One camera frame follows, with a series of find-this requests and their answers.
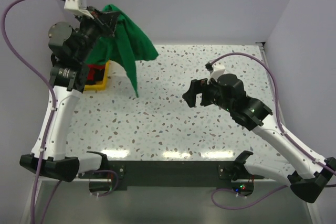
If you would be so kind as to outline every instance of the table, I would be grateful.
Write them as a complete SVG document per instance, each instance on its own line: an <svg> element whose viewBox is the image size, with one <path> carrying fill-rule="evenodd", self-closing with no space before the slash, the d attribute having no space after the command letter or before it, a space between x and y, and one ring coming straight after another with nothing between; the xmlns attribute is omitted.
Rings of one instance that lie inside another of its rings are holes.
<svg viewBox="0 0 336 224"><path fill-rule="evenodd" d="M136 64L139 98L123 68L113 64L104 91L86 91L78 102L67 138L67 155L86 151L126 161L232 161L242 151L249 160L275 163L286 160L267 142L237 125L229 113L211 105L189 108L182 99L192 79L207 78L204 65L228 52L245 52L262 59L258 46L155 45L155 61ZM232 56L221 64L244 82L251 97L275 111L265 70L258 63Z"/></svg>

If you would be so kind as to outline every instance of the speckled tabletop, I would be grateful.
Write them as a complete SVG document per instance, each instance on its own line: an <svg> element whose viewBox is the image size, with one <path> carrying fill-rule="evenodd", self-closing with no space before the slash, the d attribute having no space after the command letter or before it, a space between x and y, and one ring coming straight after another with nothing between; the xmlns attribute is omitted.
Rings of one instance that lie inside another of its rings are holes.
<svg viewBox="0 0 336 224"><path fill-rule="evenodd" d="M104 91L86 91L69 128L67 155L104 152L116 160L234 160L244 150L254 162L284 158L268 143L237 125L218 107L190 109L182 100L192 79L207 78L204 65L228 52L246 52L261 59L258 46L156 45L155 61L139 61L139 98L116 63ZM227 73L241 78L251 97L274 111L265 70L243 56L221 61Z"/></svg>

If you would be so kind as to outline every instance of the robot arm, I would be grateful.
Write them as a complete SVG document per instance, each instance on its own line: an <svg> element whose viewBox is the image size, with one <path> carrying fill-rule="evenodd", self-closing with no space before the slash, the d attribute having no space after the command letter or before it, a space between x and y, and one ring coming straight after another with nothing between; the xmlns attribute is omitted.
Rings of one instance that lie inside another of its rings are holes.
<svg viewBox="0 0 336 224"><path fill-rule="evenodd" d="M38 140L30 154L21 156L20 165L35 173L39 153L43 151L40 174L70 182L78 173L103 168L107 161L105 155L93 152L80 157L66 157L66 140L73 111L83 93L89 73L85 61L100 37L114 36L120 12L102 13L94 7L87 7L86 0L65 0L64 8L78 17L80 25L73 29L67 22L58 22L49 30L49 48L56 59L49 83L56 95L56 106L52 108L49 94L48 108ZM50 110L55 110L54 117L45 149L41 150Z"/></svg>
<svg viewBox="0 0 336 224"><path fill-rule="evenodd" d="M292 191L307 202L314 202L327 185L332 174L316 162L308 159L281 132L276 116L271 109L258 99L249 97L244 84L234 74L224 74L224 66L210 69L210 77L192 80L183 99L190 108L196 105L197 94L202 94L201 106L211 104L230 113L232 119L247 130L254 132L272 145L295 170L287 171L272 166L272 161L265 164L250 162L252 152L244 151L237 159L237 169L248 171L252 175L261 175L290 186ZM294 134L282 126L286 133L315 160L336 170L336 159L325 158L301 142Z"/></svg>

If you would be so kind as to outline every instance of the gray floor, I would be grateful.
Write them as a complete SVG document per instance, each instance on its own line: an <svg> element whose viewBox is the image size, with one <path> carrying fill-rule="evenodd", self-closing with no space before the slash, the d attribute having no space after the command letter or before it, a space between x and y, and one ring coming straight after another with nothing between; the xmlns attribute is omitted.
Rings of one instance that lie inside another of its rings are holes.
<svg viewBox="0 0 336 224"><path fill-rule="evenodd" d="M37 202L37 220L54 184L43 182ZM221 204L242 206L278 186L273 182L259 182L248 199L220 192L216 200ZM97 200L90 196L87 182L62 183L50 204L45 223L312 223L307 205L289 188L240 211L214 206L210 198L212 191L213 188L130 187Z"/></svg>

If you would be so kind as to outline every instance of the green towel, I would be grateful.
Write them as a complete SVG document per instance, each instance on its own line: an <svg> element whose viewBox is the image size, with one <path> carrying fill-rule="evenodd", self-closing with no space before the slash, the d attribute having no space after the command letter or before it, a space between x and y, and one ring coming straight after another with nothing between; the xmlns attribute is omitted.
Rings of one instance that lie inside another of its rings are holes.
<svg viewBox="0 0 336 224"><path fill-rule="evenodd" d="M119 63L126 71L138 95L136 60L155 60L159 55L146 34L119 8L107 5L103 12L120 11L114 38L100 38L86 64L104 65L108 60Z"/></svg>

